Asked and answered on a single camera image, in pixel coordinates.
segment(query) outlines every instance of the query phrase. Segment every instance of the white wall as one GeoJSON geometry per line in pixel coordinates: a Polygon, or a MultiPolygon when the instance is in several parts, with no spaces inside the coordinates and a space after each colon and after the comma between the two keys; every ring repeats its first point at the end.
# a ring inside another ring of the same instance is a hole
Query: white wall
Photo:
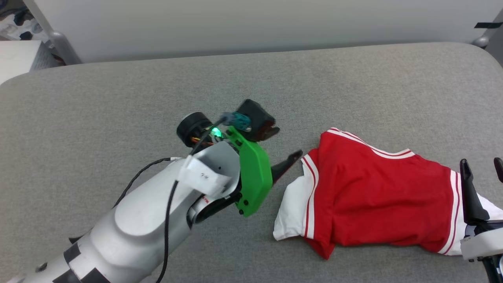
{"type": "Polygon", "coordinates": [[[341,47],[470,43],[502,0],[35,0],[83,62],[341,47]]]}

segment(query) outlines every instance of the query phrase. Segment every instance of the white tape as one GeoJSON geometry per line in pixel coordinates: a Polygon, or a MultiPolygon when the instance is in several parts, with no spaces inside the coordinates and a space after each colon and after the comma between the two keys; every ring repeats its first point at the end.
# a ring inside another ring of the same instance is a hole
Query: white tape
{"type": "Polygon", "coordinates": [[[178,173],[178,181],[208,196],[217,196],[231,178],[211,170],[192,155],[187,156],[178,173]]]}

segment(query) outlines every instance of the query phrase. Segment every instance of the garment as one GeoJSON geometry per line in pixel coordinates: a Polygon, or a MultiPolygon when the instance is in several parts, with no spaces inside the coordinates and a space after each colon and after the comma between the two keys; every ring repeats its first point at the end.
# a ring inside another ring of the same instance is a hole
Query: garment
{"type": "MultiPolygon", "coordinates": [[[[273,235],[303,236],[328,259],[336,244],[421,245],[460,255],[460,174],[407,149],[388,153],[331,128],[302,158],[304,176],[286,189],[273,235]]],[[[479,196],[491,219],[503,210],[479,196]]]]}

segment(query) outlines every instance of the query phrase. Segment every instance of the gray table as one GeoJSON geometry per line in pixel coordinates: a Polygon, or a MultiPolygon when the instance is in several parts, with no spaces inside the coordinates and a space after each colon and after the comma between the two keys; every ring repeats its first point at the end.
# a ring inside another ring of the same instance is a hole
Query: gray table
{"type": "MultiPolygon", "coordinates": [[[[503,206],[492,165],[503,156],[502,90],[499,64],[458,43],[95,63],[19,76],[0,87],[0,282],[63,251],[141,167],[186,155],[175,133],[182,117],[203,111],[215,120],[245,98],[282,129],[262,143],[273,162],[316,147],[336,126],[455,170],[467,158],[479,192],[503,206]]],[[[249,219],[228,207],[195,226],[165,281],[485,280],[480,263],[418,247],[337,247],[325,261],[300,238],[276,242],[283,191],[300,174],[295,165],[249,219]]]]}

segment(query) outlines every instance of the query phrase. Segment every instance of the black cylindrical motor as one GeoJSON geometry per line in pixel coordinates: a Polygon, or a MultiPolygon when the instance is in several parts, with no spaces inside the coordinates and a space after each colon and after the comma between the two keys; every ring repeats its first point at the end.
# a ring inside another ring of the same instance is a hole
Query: black cylindrical motor
{"type": "Polygon", "coordinates": [[[192,141],[192,137],[201,138],[212,124],[203,113],[194,112],[180,122],[177,127],[177,135],[186,146],[193,148],[196,143],[192,141]]]}

